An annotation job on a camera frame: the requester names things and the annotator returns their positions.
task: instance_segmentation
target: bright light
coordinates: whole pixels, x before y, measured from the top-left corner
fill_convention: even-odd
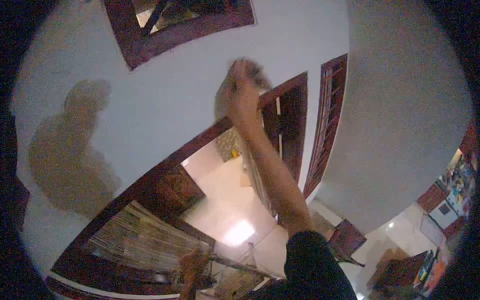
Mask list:
[[[253,227],[243,220],[238,222],[230,231],[225,235],[224,241],[230,246],[238,246],[255,233]]]

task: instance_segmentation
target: wooden window frame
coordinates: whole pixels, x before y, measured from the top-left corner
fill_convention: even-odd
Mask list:
[[[255,23],[249,0],[238,0],[237,7],[225,0],[225,12],[200,16],[145,33],[140,27],[131,0],[104,0],[110,24],[130,70],[174,47],[209,34]]]
[[[263,108],[271,101],[275,101],[277,97],[282,96],[289,90],[295,89],[299,86],[306,89],[306,83],[307,73],[304,72],[275,87],[271,91],[260,96],[258,109]],[[306,111],[307,102],[304,101],[304,99],[302,99],[299,105],[302,105],[302,111]],[[162,221],[182,230],[192,237],[206,242],[213,249],[215,240],[212,237],[204,234],[180,218],[165,215],[164,209],[158,204],[156,186],[158,186],[159,182],[161,182],[162,178],[168,172],[180,165],[182,161],[189,158],[195,152],[232,127],[233,124],[227,117],[218,120],[213,126],[194,137],[191,141],[141,176],[123,193],[113,199],[113,201],[110,202],[77,237],[75,237],[57,259],[51,271],[67,280],[107,292],[135,295],[169,294],[168,284],[152,283],[149,281],[149,278],[152,277],[153,271],[131,268],[107,259],[96,257],[90,253],[86,253],[83,250],[83,245],[85,245],[97,231],[99,231],[124,207],[132,201],[137,201]]]
[[[326,71],[338,66],[338,69],[332,75],[326,76]],[[322,65],[322,77],[320,80],[320,103],[318,106],[317,129],[315,131],[315,141],[313,144],[312,157],[307,173],[307,179],[303,188],[303,196],[307,198],[322,180],[326,169],[333,142],[335,140],[340,113],[343,104],[343,94],[345,91],[345,80],[347,74],[347,54],[330,60]],[[331,91],[327,89],[327,80],[330,77],[337,76],[338,87]],[[335,105],[331,106],[331,101],[335,95]]]

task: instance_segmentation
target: dark clothing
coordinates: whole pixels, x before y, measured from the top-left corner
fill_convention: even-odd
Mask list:
[[[288,241],[284,271],[286,282],[276,281],[246,299],[357,299],[318,232],[298,232]]]

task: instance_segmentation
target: wooden chair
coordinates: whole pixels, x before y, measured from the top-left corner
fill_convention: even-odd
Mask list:
[[[367,238],[345,219],[335,226],[329,243],[332,253],[339,263],[355,264],[363,268],[365,265],[357,262],[351,256],[366,241]]]

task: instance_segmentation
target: person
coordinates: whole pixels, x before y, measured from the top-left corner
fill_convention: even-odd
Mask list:
[[[329,251],[325,238],[313,231],[303,194],[268,140],[257,112],[259,91],[249,78],[249,60],[236,60],[230,77],[228,117],[253,153],[272,206],[288,230],[285,282],[250,292],[246,299],[356,299],[355,292]],[[184,275],[181,300],[195,299],[195,281],[208,262],[199,250],[180,260]]]

